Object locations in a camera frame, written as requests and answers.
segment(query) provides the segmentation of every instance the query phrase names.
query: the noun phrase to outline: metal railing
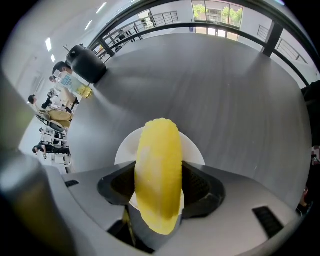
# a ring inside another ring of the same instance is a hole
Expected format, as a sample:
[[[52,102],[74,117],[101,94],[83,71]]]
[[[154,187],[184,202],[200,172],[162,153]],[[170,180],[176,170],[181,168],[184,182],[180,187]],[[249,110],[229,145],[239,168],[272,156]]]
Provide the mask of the metal railing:
[[[113,54],[106,49],[115,48],[115,52],[117,53],[129,42],[134,43],[136,40],[143,40],[145,34],[133,37],[131,40],[126,40],[124,42],[125,38],[139,34],[140,32],[145,32],[149,29],[173,24],[178,21],[179,18],[177,11],[168,11],[150,15],[145,18],[137,19],[118,29],[113,29],[114,31],[103,33],[101,35],[101,40],[99,40],[96,44],[91,44],[88,48],[95,52],[99,59],[107,62],[113,56]]]
[[[269,29],[266,27],[259,25],[258,33],[257,35],[262,38],[264,41],[266,41],[267,36],[269,33]],[[280,37],[278,43],[276,44],[275,49],[282,53],[286,58],[292,59],[295,61],[300,61],[303,63],[307,63],[307,61],[301,56],[301,54],[294,49],[286,40]]]
[[[135,31],[134,33],[131,33],[130,36],[127,36],[123,38],[119,42],[113,42],[112,46],[109,43],[106,43],[104,39],[106,39],[106,36],[110,33],[112,34],[113,30],[118,27],[120,24],[128,20],[129,18],[133,17],[134,15],[140,14],[141,12],[145,10],[149,10],[153,7],[168,4],[171,2],[176,2],[181,0],[144,0],[139,1],[135,4],[133,4],[131,7],[128,7],[121,13],[119,13],[116,17],[114,17],[108,24],[105,25],[105,27],[98,33],[98,35],[94,38],[94,40],[91,42],[91,44],[88,46],[89,49],[94,50],[97,47],[104,48],[103,51],[105,51],[105,55],[108,54],[109,58],[113,57],[115,55],[114,49],[117,52],[119,50],[119,47],[123,47],[124,43],[128,41],[134,42],[136,38],[141,38],[149,33],[153,33],[160,30],[167,30],[167,29],[174,29],[174,28],[214,28],[214,29],[220,29],[226,31],[226,33],[230,32],[233,34],[236,34],[238,36],[247,38],[259,45],[261,45],[262,51],[261,53],[266,55],[267,57],[270,57],[271,54],[277,55],[281,60],[283,60],[303,81],[303,83],[308,86],[309,83],[304,78],[304,76],[301,74],[301,72],[296,68],[296,66],[288,60],[288,58],[281,52],[280,46],[278,47],[278,44],[280,45],[281,42],[279,42],[281,38],[281,34],[283,30],[285,29],[288,31],[306,50],[306,52],[311,57],[312,61],[314,62],[316,68],[320,70],[320,56],[318,54],[317,49],[315,48],[314,44],[310,40],[309,36],[305,31],[303,31],[296,23],[294,23],[289,17],[284,15],[279,9],[273,7],[272,5],[268,4],[265,0],[228,0],[230,3],[234,3],[237,5],[241,5],[246,8],[250,8],[258,13],[261,13],[268,18],[272,20],[272,24],[270,27],[270,30],[267,34],[266,41],[262,41],[258,39],[255,36],[252,36],[250,34],[247,34],[243,31],[240,31],[239,28],[235,29],[233,26],[225,25],[225,24],[216,24],[211,22],[191,22],[191,23],[171,23],[171,24],[164,24],[162,26],[155,26],[150,27],[148,29],[144,29],[143,31]]]

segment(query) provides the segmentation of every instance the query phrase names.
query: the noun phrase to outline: white wall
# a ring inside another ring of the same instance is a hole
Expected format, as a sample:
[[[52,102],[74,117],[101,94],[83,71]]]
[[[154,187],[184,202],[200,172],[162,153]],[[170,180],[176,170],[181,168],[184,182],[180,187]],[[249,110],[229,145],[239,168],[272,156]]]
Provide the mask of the white wall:
[[[263,14],[251,10],[249,8],[243,8],[242,11],[242,21],[241,21],[241,26],[240,26],[240,31],[243,31],[251,36],[254,36],[256,38],[258,37],[258,30],[259,30],[259,25],[264,26],[267,29],[270,29],[272,20]],[[257,51],[261,51],[262,46],[249,40],[246,39],[242,36],[239,36],[238,42],[243,43],[247,46],[250,46]]]
[[[255,36],[261,40],[261,38],[258,37],[259,25],[264,26],[267,29],[270,29],[271,24],[272,20],[270,18],[249,8],[243,8],[242,22],[240,27],[241,31],[246,32],[249,35]],[[297,50],[301,54],[301,56],[307,61],[308,64],[292,59],[289,60],[296,66],[296,68],[298,68],[298,70],[302,73],[302,75],[309,83],[317,81],[318,77],[316,66],[313,63],[310,56],[308,55],[308,53],[306,52],[306,50],[301,46],[301,44],[285,29],[282,32],[281,38],[286,40],[288,44],[290,44],[295,50]],[[239,36],[238,42],[248,45],[259,52],[262,50],[261,45],[244,37]],[[295,79],[300,88],[305,87],[305,84],[298,77],[298,75],[284,61],[278,58],[275,54],[271,55],[271,59],[276,61],[284,70],[286,70]]]
[[[151,8],[153,15],[173,11],[177,11],[178,20],[180,22],[194,22],[194,11],[190,0],[170,2]]]

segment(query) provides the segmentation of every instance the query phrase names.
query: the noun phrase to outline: yellow round object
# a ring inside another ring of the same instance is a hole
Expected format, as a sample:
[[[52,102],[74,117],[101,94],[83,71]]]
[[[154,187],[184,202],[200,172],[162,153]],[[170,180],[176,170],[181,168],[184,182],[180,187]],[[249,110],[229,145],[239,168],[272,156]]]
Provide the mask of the yellow round object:
[[[182,146],[177,126],[160,118],[143,128],[135,165],[135,193],[150,229],[170,234],[179,215],[182,190]]]

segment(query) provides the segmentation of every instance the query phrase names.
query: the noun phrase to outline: window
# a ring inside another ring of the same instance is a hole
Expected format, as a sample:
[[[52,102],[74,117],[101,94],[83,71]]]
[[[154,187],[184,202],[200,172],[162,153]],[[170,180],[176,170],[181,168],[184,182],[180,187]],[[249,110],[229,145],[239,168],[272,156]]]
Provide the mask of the window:
[[[212,22],[221,22],[221,10],[207,9],[206,20]]]
[[[240,28],[243,8],[227,2],[192,1],[194,21],[225,23]]]
[[[206,20],[206,6],[205,1],[192,1],[194,21]]]

